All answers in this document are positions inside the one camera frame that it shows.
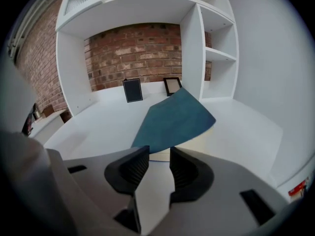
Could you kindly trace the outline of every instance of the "red brick wall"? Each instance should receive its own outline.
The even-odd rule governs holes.
[[[56,0],[40,16],[27,36],[16,61],[23,77],[35,89],[42,111],[51,104],[55,111],[67,109],[56,65],[56,21],[62,0]]]
[[[211,47],[211,35],[205,33]],[[138,24],[111,29],[85,41],[85,57],[92,91],[121,86],[124,79],[141,82],[182,77],[179,25]],[[211,63],[205,80],[210,80]]]

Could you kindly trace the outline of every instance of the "white desk surface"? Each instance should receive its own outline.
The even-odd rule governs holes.
[[[31,131],[31,134],[29,137],[33,138],[35,137],[44,127],[46,127],[49,123],[51,123],[55,118],[60,116],[61,113],[63,113],[65,110],[60,110],[57,112],[52,113],[49,115],[49,117],[43,118],[39,122],[35,123],[33,122],[31,124],[31,127],[33,128]]]
[[[166,93],[144,95],[143,101],[99,101],[71,118],[46,143],[63,160],[113,153],[131,147],[150,106]],[[265,116],[233,99],[203,103],[217,122],[181,147],[243,165],[267,181],[282,130]],[[136,190],[142,232],[146,235],[168,213],[174,179],[167,162],[151,162]]]

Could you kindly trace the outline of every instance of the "black picture frame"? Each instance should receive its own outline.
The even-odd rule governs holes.
[[[172,94],[174,94],[173,92],[169,92],[168,85],[166,82],[167,80],[177,80],[179,87],[182,88],[181,81],[178,77],[163,78],[163,80],[164,80],[167,96],[171,96]]]
[[[128,103],[143,100],[140,79],[125,79],[123,81],[123,86]]]

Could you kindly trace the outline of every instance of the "teal fabric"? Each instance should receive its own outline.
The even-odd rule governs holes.
[[[150,146],[150,154],[189,141],[211,128],[216,119],[187,90],[151,106],[132,147]]]

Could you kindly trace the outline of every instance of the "photo frame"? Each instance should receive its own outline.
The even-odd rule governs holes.
[[[123,86],[128,103],[143,100],[140,79],[125,79]]]
[[[181,81],[178,77],[163,78],[167,96],[171,96],[182,88]]]

